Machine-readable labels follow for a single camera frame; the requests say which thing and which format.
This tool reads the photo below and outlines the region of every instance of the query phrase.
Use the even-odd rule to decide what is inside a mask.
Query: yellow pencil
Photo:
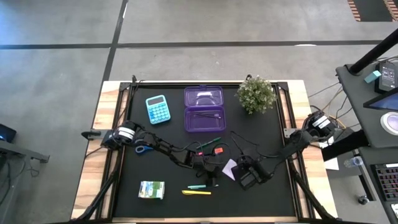
[[[200,192],[196,190],[183,190],[182,193],[185,195],[193,195],[193,194],[211,195],[211,192]]]

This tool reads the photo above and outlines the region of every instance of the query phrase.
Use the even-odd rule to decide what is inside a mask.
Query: black pole
[[[362,71],[365,67],[370,65],[373,61],[379,58],[382,54],[386,53],[398,43],[398,29],[396,29],[392,34],[386,37],[380,44],[377,44],[372,50],[370,50],[365,56],[359,59],[355,64],[353,64],[348,71],[352,75],[359,75],[358,72]]]

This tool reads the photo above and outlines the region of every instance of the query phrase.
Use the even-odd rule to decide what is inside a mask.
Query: calculator
[[[151,124],[159,124],[171,118],[169,107],[164,95],[146,99],[149,121]]]

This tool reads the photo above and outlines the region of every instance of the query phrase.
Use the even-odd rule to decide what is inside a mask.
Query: concrete floor
[[[112,42],[121,0],[0,1],[0,45]],[[377,40],[394,22],[356,22],[345,0],[135,0],[119,43],[185,41]],[[308,94],[337,82],[335,67],[372,45],[118,49],[110,80],[305,80]],[[25,174],[15,223],[69,219],[108,49],[0,50],[0,123],[18,130],[16,143],[51,155],[40,175]],[[398,54],[398,48],[388,55]],[[324,106],[336,88],[310,98]],[[331,113],[344,100],[340,95]],[[356,124],[353,113],[343,119]],[[355,177],[330,180],[339,217],[388,223],[379,202],[356,203]]]

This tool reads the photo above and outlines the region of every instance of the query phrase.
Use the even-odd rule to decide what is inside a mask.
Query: purple container
[[[190,133],[223,131],[226,127],[223,89],[220,86],[188,87],[185,94],[185,130]]]

